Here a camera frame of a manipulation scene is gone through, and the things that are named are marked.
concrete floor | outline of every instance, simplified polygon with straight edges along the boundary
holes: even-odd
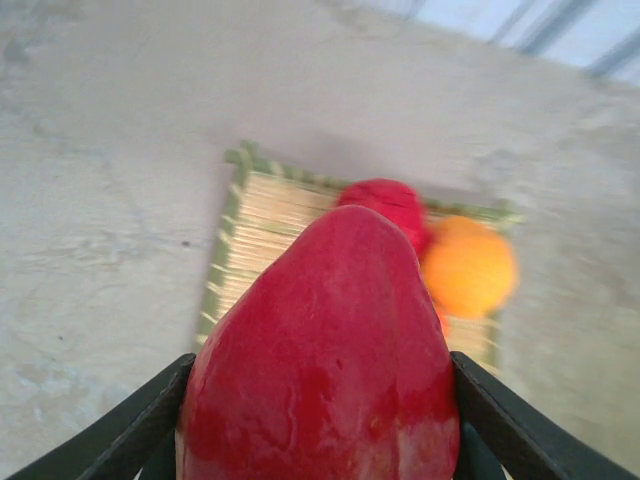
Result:
[[[638,90],[328,0],[101,3],[0,3],[0,476],[188,349],[245,137],[513,199],[504,379],[640,473]]]

bamboo mat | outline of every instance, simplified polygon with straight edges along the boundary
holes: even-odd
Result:
[[[282,254],[307,225],[329,210],[349,183],[282,165],[257,154],[245,142],[227,152],[237,168],[229,186],[210,265],[194,344],[198,352],[215,324],[253,281]],[[430,218],[466,215],[506,233],[520,220],[506,205],[495,208],[425,199]],[[499,374],[499,316],[482,320],[450,318],[447,344]]]

red fruit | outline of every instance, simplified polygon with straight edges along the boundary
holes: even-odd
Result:
[[[206,341],[176,439],[180,480],[451,479],[453,365],[402,233],[309,226]]]
[[[429,246],[432,235],[426,227],[427,209],[408,185],[385,178],[356,182],[347,187],[337,202],[375,210],[407,236],[418,257]]]

